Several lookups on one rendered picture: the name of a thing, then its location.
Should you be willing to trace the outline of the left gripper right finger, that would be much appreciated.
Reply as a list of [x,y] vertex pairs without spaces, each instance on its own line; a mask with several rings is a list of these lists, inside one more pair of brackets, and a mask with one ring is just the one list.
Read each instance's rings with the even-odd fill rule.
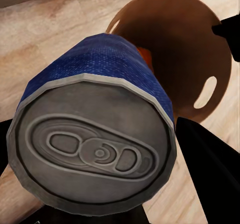
[[240,224],[240,153],[183,117],[176,137],[208,224]]

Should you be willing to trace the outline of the trash can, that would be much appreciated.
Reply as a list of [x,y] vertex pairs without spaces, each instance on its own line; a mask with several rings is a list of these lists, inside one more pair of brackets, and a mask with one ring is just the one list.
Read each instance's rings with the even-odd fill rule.
[[[172,101],[176,127],[178,117],[201,124],[227,92],[233,55],[226,38],[213,33],[218,25],[221,20],[201,0],[132,0],[105,33],[152,52],[150,69]],[[216,77],[215,90],[204,107],[195,108],[210,77]]]

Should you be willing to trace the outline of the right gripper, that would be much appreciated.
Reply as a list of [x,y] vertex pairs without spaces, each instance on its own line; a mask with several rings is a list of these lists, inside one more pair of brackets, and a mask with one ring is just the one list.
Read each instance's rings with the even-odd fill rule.
[[222,24],[212,27],[215,35],[225,37],[231,54],[236,62],[240,62],[240,14],[221,20]]

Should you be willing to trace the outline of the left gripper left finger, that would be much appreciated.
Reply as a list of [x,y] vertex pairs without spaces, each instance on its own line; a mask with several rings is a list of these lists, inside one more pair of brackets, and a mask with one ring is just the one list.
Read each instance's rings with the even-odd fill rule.
[[0,176],[8,165],[8,150],[6,135],[13,119],[0,122]]

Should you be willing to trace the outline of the can of soda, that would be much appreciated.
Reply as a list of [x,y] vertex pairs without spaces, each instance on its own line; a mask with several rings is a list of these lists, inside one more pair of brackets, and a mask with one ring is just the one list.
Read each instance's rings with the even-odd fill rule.
[[169,181],[172,101],[134,44],[88,36],[33,79],[6,134],[23,188],[74,215],[128,212]]
[[140,55],[142,56],[148,67],[150,67],[153,61],[152,52],[149,49],[137,45],[135,45],[135,48],[137,49],[137,51],[139,51]]

